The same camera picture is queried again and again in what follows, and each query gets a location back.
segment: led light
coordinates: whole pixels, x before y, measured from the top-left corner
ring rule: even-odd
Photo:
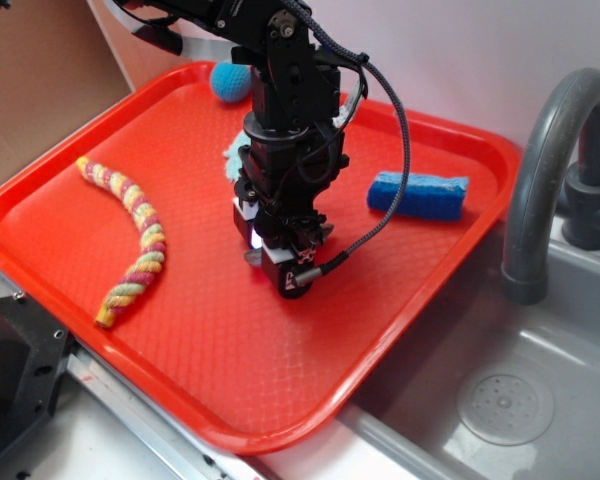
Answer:
[[[262,248],[262,237],[258,235],[253,228],[251,228],[251,248]]]

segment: tray rim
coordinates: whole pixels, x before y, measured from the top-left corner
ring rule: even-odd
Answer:
[[[110,136],[110,132],[133,120],[138,115],[138,107],[142,109],[141,111],[145,111],[168,95],[174,88],[206,81],[213,65],[212,62],[194,62],[167,71],[43,154],[38,160],[0,187],[0,221],[4,218],[2,212],[7,205],[12,208],[15,207],[34,191],[34,187],[42,186],[46,181],[54,178],[64,170],[67,167],[64,161],[67,156],[74,159],[78,158],[100,144],[102,140]],[[134,106],[133,115],[128,112],[129,107],[132,105]],[[372,100],[366,101],[363,108],[371,114],[392,112],[390,105]],[[498,159],[490,159],[487,166],[491,171],[495,169],[500,172],[499,175],[494,174],[498,183],[498,192],[491,204],[478,216],[460,240],[447,253],[447,256],[453,253],[455,262],[449,265],[446,261],[442,261],[433,269],[423,286],[402,305],[390,327],[384,330],[382,335],[362,352],[361,357],[364,356],[368,361],[364,365],[360,362],[354,365],[343,377],[346,381],[340,382],[332,389],[328,395],[330,401],[320,403],[295,424],[280,430],[261,432],[260,434],[241,432],[218,418],[215,413],[204,407],[192,396],[184,398],[183,395],[172,395],[168,389],[164,388],[165,383],[170,382],[168,378],[153,377],[136,362],[117,355],[115,348],[109,350],[105,348],[107,352],[104,354],[99,351],[95,353],[141,391],[154,392],[151,396],[154,402],[174,414],[176,418],[193,429],[201,438],[237,454],[255,455],[286,448],[302,440],[332,419],[391,345],[415,321],[418,313],[426,306],[428,300],[435,295],[475,245],[486,235],[490,227],[500,218],[509,203],[515,183],[520,154],[518,149],[508,140],[482,129],[439,119],[427,114],[413,111],[407,111],[407,114],[412,134],[414,130],[418,131],[420,129],[451,136],[461,135],[467,139],[471,138],[476,142],[476,145],[480,144],[497,154]],[[21,188],[17,189],[16,192],[12,188],[14,185],[19,185]],[[64,305],[64,302],[58,300],[58,296],[63,296],[63,294],[54,291],[53,286],[50,285],[47,285],[46,291],[42,291],[45,289],[35,278],[34,272],[30,272],[26,265],[22,265],[18,259],[12,258],[8,252],[1,248],[0,271],[15,283],[24,286],[27,292],[38,301],[44,301],[45,307],[58,318],[75,317],[75,311],[71,311]],[[90,322],[79,322],[78,325],[80,328],[72,329],[73,333],[87,348],[91,350],[92,342],[96,340],[97,344],[101,343],[102,332],[97,332],[96,337],[96,329],[92,327]],[[108,338],[109,341],[115,343],[115,337],[108,335]],[[192,408],[192,400],[195,401],[196,408]]]

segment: screw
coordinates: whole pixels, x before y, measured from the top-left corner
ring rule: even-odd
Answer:
[[[282,35],[283,38],[289,38],[293,36],[294,33],[295,29],[290,23],[283,23],[280,25],[280,35]]]
[[[15,292],[13,294],[13,299],[18,303],[24,303],[26,298],[27,298],[27,294],[26,294],[26,292],[23,292],[22,290],[20,290],[19,292]]]

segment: braided cable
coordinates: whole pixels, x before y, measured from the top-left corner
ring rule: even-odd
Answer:
[[[409,139],[409,122],[407,120],[407,116],[400,101],[400,98],[396,94],[395,90],[388,82],[388,80],[384,77],[384,75],[369,62],[369,56],[366,53],[356,54],[351,50],[344,48],[339,45],[335,40],[333,40],[323,29],[322,27],[311,17],[311,15],[302,8],[295,0],[279,0],[280,3],[289,10],[294,16],[296,16],[302,23],[304,23],[309,30],[311,30],[314,34],[314,37],[328,50],[333,52],[334,54],[355,63],[363,67],[367,70],[380,84],[383,90],[387,93],[389,100],[391,101],[396,115],[398,117],[398,122],[400,125],[400,131],[402,133],[402,150],[403,150],[403,165],[402,165],[402,178],[400,181],[400,187],[396,192],[391,205],[387,209],[382,220],[369,232],[360,237],[357,241],[355,241],[351,246],[349,246],[341,255],[338,255],[336,258],[325,264],[321,267],[323,274],[327,274],[341,263],[344,262],[348,258],[348,256],[357,250],[359,247],[364,245],[366,242],[375,237],[380,231],[389,223],[389,220],[395,215],[400,202],[402,201],[402,197],[404,195],[404,191],[407,188],[407,182],[409,179],[409,171],[411,169],[411,142]]]

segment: sink basin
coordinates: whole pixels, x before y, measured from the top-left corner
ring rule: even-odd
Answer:
[[[552,241],[547,298],[513,305],[501,230],[359,388],[373,421],[350,426],[422,478],[600,479],[600,258]]]

